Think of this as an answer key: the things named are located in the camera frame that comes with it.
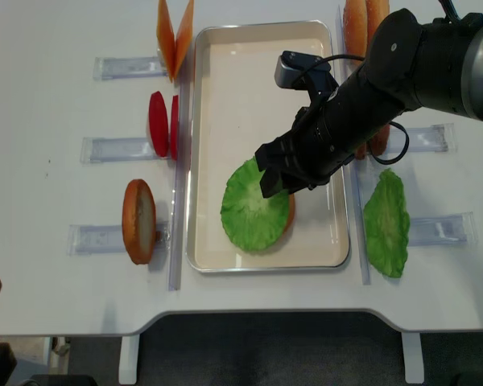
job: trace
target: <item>lettuce leaf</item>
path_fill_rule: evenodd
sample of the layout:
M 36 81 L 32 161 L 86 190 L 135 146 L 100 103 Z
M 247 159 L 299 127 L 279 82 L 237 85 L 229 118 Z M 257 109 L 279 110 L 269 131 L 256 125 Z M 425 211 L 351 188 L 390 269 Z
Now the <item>lettuce leaf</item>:
M 389 277 L 401 277 L 408 258 L 410 215 L 403 181 L 391 170 L 379 182 L 363 209 L 367 256 L 370 264 Z

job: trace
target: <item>tray rim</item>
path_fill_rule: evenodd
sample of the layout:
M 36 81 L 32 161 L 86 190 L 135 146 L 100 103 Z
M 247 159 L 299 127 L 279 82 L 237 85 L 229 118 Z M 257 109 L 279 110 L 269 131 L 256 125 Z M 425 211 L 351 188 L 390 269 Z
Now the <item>tray rim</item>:
M 226 26 L 217 26 L 217 27 L 206 27 L 203 30 L 201 30 L 194 42 L 194 57 L 196 60 L 196 49 L 197 45 L 200 43 L 200 40 L 203 39 L 202 36 L 208 33 L 209 31 L 215 31 L 215 30 L 224 30 L 224 29 L 232 29 L 232 28 L 247 28 L 247 27 L 271 27 L 271 26 L 277 26 L 277 25 L 286 25 L 286 24 L 303 24 L 303 23 L 315 23 L 323 28 L 325 28 L 327 34 L 328 34 L 328 41 L 329 45 L 331 48 L 331 52 L 333 50 L 333 45 L 332 45 L 332 34 L 331 31 L 329 30 L 328 26 L 321 22 L 320 20 L 300 20 L 300 21 L 291 21 L 291 22 L 276 22 L 276 23 L 255 23 L 255 24 L 242 24 L 242 25 L 226 25 Z M 332 71 L 336 75 L 336 70 L 334 66 L 332 66 Z M 301 265 L 293 265 L 293 266 L 287 266 L 287 267 L 250 267 L 250 268 L 203 268 L 200 267 L 198 264 L 196 264 L 195 258 L 191 258 L 189 253 L 188 253 L 188 239 L 190 237 L 189 235 L 189 229 L 190 229 L 190 223 L 193 220 L 193 218 L 190 216 L 190 207 L 191 207 L 191 194 L 192 194 L 192 172 L 191 172 L 191 162 L 193 160 L 193 154 L 192 154 L 192 141 L 193 141 L 193 132 L 194 129 L 196 128 L 196 122 L 195 122 L 195 107 L 196 107 L 196 75 L 197 75 L 197 67 L 195 66 L 194 71 L 193 71 L 193 98 L 192 98 L 192 111 L 191 111 L 191 118 L 192 118 L 192 124 L 191 124 L 191 132 L 189 135 L 189 141 L 190 141 L 190 170 L 188 172 L 188 177 L 187 177 L 187 188 L 186 188 L 186 206 L 185 206 L 185 211 L 186 211 L 186 216 L 184 219 L 184 225 L 186 227 L 185 232 L 184 232 L 184 240 L 183 240 L 183 253 L 186 256 L 186 260 L 190 264 L 192 268 L 194 268 L 196 271 L 200 273 L 206 273 L 206 274 L 214 274 L 214 273 L 255 273 L 255 272 L 260 272 L 260 273 L 273 273 L 273 272 L 297 272 L 297 271 L 319 271 L 319 270 L 334 270 L 334 269 L 340 269 L 342 266 L 344 266 L 347 261 L 349 260 L 349 256 L 351 255 L 352 251 L 352 242 L 351 242 L 351 235 L 350 235 L 350 229 L 349 229 L 349 212 L 347 208 L 347 190 L 345 188 L 345 168 L 341 167 L 338 171 L 341 173 L 341 182 L 342 182 L 342 190 L 343 190 L 343 197 L 344 197 L 344 204 L 345 204 L 345 223 L 346 223 L 346 230 L 347 230 L 347 237 L 348 237 L 348 248 L 347 248 L 347 254 L 345 255 L 344 259 L 341 261 L 340 264 L 338 265 L 310 265 L 310 266 L 301 266 Z

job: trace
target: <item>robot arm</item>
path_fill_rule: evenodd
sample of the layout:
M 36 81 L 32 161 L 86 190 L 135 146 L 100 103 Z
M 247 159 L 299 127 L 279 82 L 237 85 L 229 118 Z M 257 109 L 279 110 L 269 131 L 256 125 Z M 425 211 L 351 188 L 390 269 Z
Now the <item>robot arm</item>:
M 428 107 L 483 121 L 483 15 L 460 20 L 442 3 L 447 17 L 427 25 L 406 9 L 390 14 L 340 87 L 328 74 L 329 58 L 279 57 L 278 86 L 307 89 L 311 104 L 290 131 L 256 151 L 263 197 L 328 183 L 360 144 L 403 112 Z

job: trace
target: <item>metal tray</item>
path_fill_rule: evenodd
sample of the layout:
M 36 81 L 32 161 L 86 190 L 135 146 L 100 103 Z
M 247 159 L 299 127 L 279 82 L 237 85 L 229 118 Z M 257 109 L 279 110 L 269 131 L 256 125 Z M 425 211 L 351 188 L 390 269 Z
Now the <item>metal tray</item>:
M 196 38 L 191 173 L 185 241 L 191 265 L 201 272 L 335 268 L 349 255 L 342 171 L 327 187 L 295 194 L 295 222 L 264 253 L 232 245 L 220 208 L 229 176 L 264 142 L 289 130 L 308 94 L 277 87 L 279 55 L 285 51 L 331 54 L 321 22 L 215 27 Z

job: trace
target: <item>white table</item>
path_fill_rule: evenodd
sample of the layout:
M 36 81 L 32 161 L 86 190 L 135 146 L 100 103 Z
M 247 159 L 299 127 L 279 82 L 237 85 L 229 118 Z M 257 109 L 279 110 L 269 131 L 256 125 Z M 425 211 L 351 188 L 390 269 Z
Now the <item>white table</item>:
M 177 30 L 186 2 L 169 3 Z M 442 15 L 436 0 L 391 0 L 391 10 L 404 6 L 421 23 Z M 336 50 L 337 7 L 200 0 L 194 31 L 320 19 Z M 456 8 L 483 12 L 483 0 L 460 0 Z M 156 202 L 171 200 L 168 189 L 158 190 L 171 169 L 79 162 L 83 137 L 143 136 L 155 90 L 171 105 L 173 86 L 163 78 L 91 77 L 97 56 L 154 55 L 156 20 L 156 0 L 0 0 L 0 335 L 136 335 L 165 314 L 244 310 L 367 310 L 401 331 L 483 330 L 483 123 L 426 109 L 400 121 L 454 122 L 459 147 L 450 160 L 426 166 L 431 174 L 419 185 L 447 213 L 473 211 L 474 256 L 411 248 L 398 283 L 371 269 L 371 285 L 361 283 L 355 242 L 350 260 L 332 272 L 205 276 L 183 261 L 182 286 L 173 292 L 168 259 L 147 267 L 123 254 L 68 256 L 70 224 L 120 224 L 129 180 L 144 178 Z M 348 210 L 355 235 L 350 199 Z

